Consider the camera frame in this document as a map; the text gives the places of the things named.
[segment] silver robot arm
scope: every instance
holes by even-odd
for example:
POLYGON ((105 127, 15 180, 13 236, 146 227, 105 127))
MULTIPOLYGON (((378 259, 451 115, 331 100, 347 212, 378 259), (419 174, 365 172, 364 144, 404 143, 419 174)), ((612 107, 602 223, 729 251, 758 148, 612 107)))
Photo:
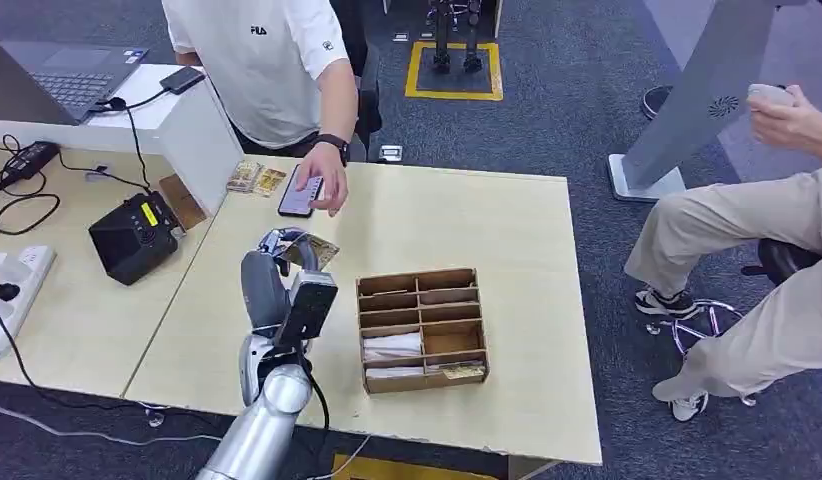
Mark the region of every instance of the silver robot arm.
POLYGON ((337 294, 331 275, 319 271, 304 231, 273 230, 240 265, 241 288, 252 332, 240 350, 240 384, 246 409, 231 424, 196 480, 275 480, 293 428, 311 399, 304 368, 309 340, 317 337, 337 294), (291 242, 302 271, 290 290, 281 281, 291 242), (266 373, 263 382, 261 377, 266 373))
POLYGON ((273 369, 258 399, 235 419, 196 480, 275 480, 293 427, 311 398, 311 384, 297 364, 273 369))

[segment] wooden table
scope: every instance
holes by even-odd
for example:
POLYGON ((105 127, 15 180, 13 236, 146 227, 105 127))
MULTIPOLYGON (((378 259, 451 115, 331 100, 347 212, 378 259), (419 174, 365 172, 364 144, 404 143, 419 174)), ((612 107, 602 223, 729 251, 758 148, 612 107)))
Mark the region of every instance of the wooden table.
MULTIPOLYGON (((348 177, 334 219, 280 217, 281 189, 271 198, 230 193, 126 398, 239 413, 238 350, 249 332, 240 260, 268 230, 299 226, 341 249, 327 268, 340 292, 309 354, 333 428, 508 454, 515 478, 550 460, 600 464, 566 180, 372 164, 350 164, 348 177), (367 395, 355 279, 450 267, 478 270, 489 378, 367 395)), ((322 424, 319 402, 299 423, 322 424)))
MULTIPOLYGON (((0 152, 0 167, 7 158, 7 153, 0 152)), ((145 158, 153 183, 172 173, 162 157, 145 158)), ((140 181, 140 165, 134 154, 68 150, 64 160, 76 167, 110 165, 111 173, 140 181)), ((30 245, 49 245, 56 252, 16 343, 29 374, 41 386, 119 397, 181 284, 210 220, 190 230, 164 265, 126 287, 105 274, 87 228, 139 190, 113 180, 87 182, 84 173, 64 169, 57 158, 43 171, 48 177, 45 192, 61 197, 58 210, 25 235, 0 235, 0 252, 16 256, 30 245)), ((39 184, 35 177, 16 191, 30 192, 39 184)), ((8 199, 1 194, 0 207, 8 199)), ((0 224, 12 230, 24 227, 40 218, 51 202, 32 200, 11 207, 0 224)), ((0 359, 0 380, 26 383, 10 349, 0 359)))

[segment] cardboard compartment box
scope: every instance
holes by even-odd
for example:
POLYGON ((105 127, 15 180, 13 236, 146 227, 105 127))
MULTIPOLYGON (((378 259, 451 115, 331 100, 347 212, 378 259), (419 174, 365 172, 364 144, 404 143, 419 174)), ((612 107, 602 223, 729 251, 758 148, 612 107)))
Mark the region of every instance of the cardboard compartment box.
POLYGON ((361 370, 368 393, 481 383, 490 373, 476 271, 358 280, 361 370))

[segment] black cable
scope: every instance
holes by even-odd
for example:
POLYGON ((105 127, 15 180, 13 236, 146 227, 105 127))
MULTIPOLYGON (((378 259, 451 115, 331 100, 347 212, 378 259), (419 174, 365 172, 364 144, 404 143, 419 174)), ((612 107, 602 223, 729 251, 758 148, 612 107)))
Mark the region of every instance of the black cable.
POLYGON ((151 97, 147 98, 146 100, 143 100, 142 102, 137 102, 134 105, 128 105, 125 108, 126 108, 126 110, 129 110, 129 109, 132 109, 132 108, 142 107, 143 105, 146 105, 147 103, 154 102, 155 100, 157 100, 158 97, 160 97, 161 95, 163 95, 167 92, 169 92, 169 90, 167 90, 167 89, 161 90, 160 92, 152 95, 151 97))
MULTIPOLYGON (((16 137, 14 137, 13 135, 9 134, 9 133, 6 133, 5 135, 2 136, 2 145, 3 145, 3 148, 0 148, 0 150, 4 150, 4 151, 9 152, 11 154, 11 157, 5 162, 5 165, 0 170, 0 182, 1 182, 1 180, 4 180, 5 168, 8 166, 8 164, 11 161, 13 161, 20 153, 25 151, 25 148, 20 147, 19 140, 16 137), (14 143, 16 144, 16 147, 11 147, 10 145, 8 145, 8 139, 12 139, 14 141, 14 143)), ((20 194, 20 193, 10 192, 6 188, 5 189, 0 189, 0 192, 4 192, 4 193, 6 193, 10 196, 17 197, 15 199, 11 200, 10 202, 8 202, 7 204, 5 204, 2 208, 0 208, 0 219, 2 218, 2 215, 4 215, 5 212, 8 211, 9 208, 11 208, 14 205, 17 205, 19 203, 22 203, 24 201, 27 201, 27 200, 36 200, 38 198, 51 198, 51 199, 55 200, 54 205, 52 205, 52 207, 49 209, 49 211, 47 211, 42 217, 40 217, 40 219, 38 219, 37 221, 35 221, 31 225, 29 225, 29 226, 27 226, 27 227, 25 227, 21 230, 17 230, 17 231, 5 230, 3 228, 0 228, 0 233, 1 234, 11 235, 11 236, 24 235, 24 234, 30 232, 31 230, 34 230, 35 228, 37 228, 41 223, 45 222, 46 219, 51 217, 52 214, 55 213, 55 211, 60 206, 61 198, 59 196, 57 196, 53 193, 41 193, 43 191, 43 189, 46 188, 46 180, 47 179, 46 179, 46 175, 42 171, 38 172, 38 173, 40 174, 40 177, 43 179, 43 183, 41 183, 40 187, 32 193, 20 194)))
POLYGON ((308 377, 308 381, 311 382, 311 386, 314 387, 314 391, 317 392, 317 398, 320 399, 320 406, 323 408, 323 438, 320 440, 320 446, 317 449, 316 453, 311 451, 315 457, 314 463, 317 465, 317 469, 319 471, 320 456, 323 454, 323 449, 326 446, 326 439, 329 436, 329 402, 326 400, 326 396, 323 394, 323 390, 320 388, 320 384, 317 383, 317 380, 311 374, 311 367, 308 365, 308 360, 305 358, 305 352, 302 351, 302 345, 299 344, 294 348, 296 350, 296 356, 299 362, 299 366, 302 367, 302 370, 305 371, 305 376, 308 377))
POLYGON ((126 183, 126 184, 129 184, 129 185, 133 185, 135 187, 141 188, 147 194, 151 195, 152 194, 152 184, 149 183, 149 178, 146 176, 146 161, 143 160, 143 154, 140 153, 140 139, 137 137, 137 125, 135 125, 135 123, 134 123, 134 114, 131 113, 131 109, 132 108, 137 108, 139 106, 146 105, 147 103, 155 100, 156 98, 160 97, 161 95, 163 95, 164 93, 166 93, 168 91, 169 90, 161 90, 160 92, 156 93, 155 95, 152 95, 151 97, 147 98, 146 100, 143 100, 142 102, 135 103, 134 105, 126 105, 125 100, 123 100, 122 98, 113 97, 110 100, 102 100, 102 101, 98 102, 99 105, 101 105, 102 109, 94 111, 94 113, 110 113, 110 112, 125 111, 125 113, 128 114, 128 121, 131 123, 131 136, 134 138, 134 151, 137 153, 137 159, 140 161, 140 172, 141 172, 141 176, 143 178, 143 185, 141 185, 139 183, 135 183, 135 182, 129 182, 127 180, 123 180, 123 179, 115 177, 113 175, 105 174, 104 172, 100 172, 98 170, 85 169, 84 171, 100 173, 102 175, 105 175, 106 177, 110 177, 110 178, 113 178, 115 180, 119 180, 122 183, 126 183))
MULTIPOLYGON (((7 337, 8 342, 11 344, 11 349, 14 352, 14 356, 16 356, 16 363, 19 365, 19 370, 20 370, 20 372, 22 372, 22 376, 25 377, 25 380, 28 382, 28 384, 31 385, 31 387, 34 389, 35 392, 37 392, 37 395, 39 395, 44 400, 48 400, 50 402, 57 403, 58 405, 61 405, 63 407, 73 408, 73 409, 96 408, 98 410, 104 410, 104 411, 120 410, 120 409, 124 409, 124 408, 132 408, 132 409, 138 409, 138 410, 139 409, 145 409, 145 407, 143 407, 142 405, 135 404, 135 403, 123 403, 123 404, 111 405, 111 406, 99 405, 97 403, 86 403, 86 404, 74 405, 74 404, 67 403, 67 402, 63 401, 60 398, 52 396, 50 393, 48 393, 48 391, 45 388, 43 388, 40 385, 34 383, 34 380, 28 374, 28 370, 26 370, 26 368, 25 368, 25 363, 23 363, 23 361, 22 361, 22 353, 20 353, 19 347, 17 347, 16 342, 14 341, 13 335, 11 335, 11 332, 8 330, 7 325, 5 325, 5 321, 2 319, 1 315, 0 315, 0 327, 2 329, 2 332, 5 333, 5 337, 7 337)), ((167 412, 167 415, 168 416, 184 416, 184 417, 194 418, 194 419, 199 420, 200 422, 210 426, 211 428, 214 429, 214 431, 219 430, 219 428, 220 428, 219 425, 214 425, 212 422, 202 418, 201 416, 190 413, 190 412, 167 412)))
POLYGON ((60 150, 58 150, 58 160, 61 162, 61 166, 66 168, 67 170, 73 170, 73 171, 76 171, 76 172, 95 173, 97 175, 102 175, 103 177, 113 178, 114 180, 116 180, 118 182, 124 183, 126 185, 131 185, 132 187, 137 187, 137 188, 140 188, 142 190, 146 190, 146 188, 147 188, 145 185, 141 185, 139 183, 132 182, 131 180, 125 180, 125 179, 120 178, 116 175, 111 175, 108 172, 102 172, 102 171, 96 170, 95 168, 70 167, 66 163, 64 163, 64 156, 63 156, 63 153, 61 153, 60 150))
POLYGON ((143 174, 143 183, 146 184, 146 193, 151 194, 150 189, 152 184, 146 178, 146 162, 143 161, 143 155, 140 153, 140 140, 137 138, 137 127, 134 125, 134 115, 131 114, 131 107, 125 107, 125 113, 128 114, 128 121, 131 122, 131 135, 134 137, 134 150, 137 152, 137 159, 140 160, 140 171, 143 174))

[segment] phone screen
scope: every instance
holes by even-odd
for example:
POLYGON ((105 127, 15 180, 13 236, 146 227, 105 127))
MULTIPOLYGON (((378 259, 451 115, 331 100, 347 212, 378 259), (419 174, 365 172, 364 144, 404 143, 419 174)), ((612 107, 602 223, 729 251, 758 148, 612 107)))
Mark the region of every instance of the phone screen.
POLYGON ((299 165, 293 169, 290 180, 287 182, 287 189, 279 204, 279 215, 291 217, 310 217, 314 213, 311 208, 311 201, 316 200, 323 186, 323 177, 311 177, 308 184, 301 192, 296 191, 296 174, 299 165))

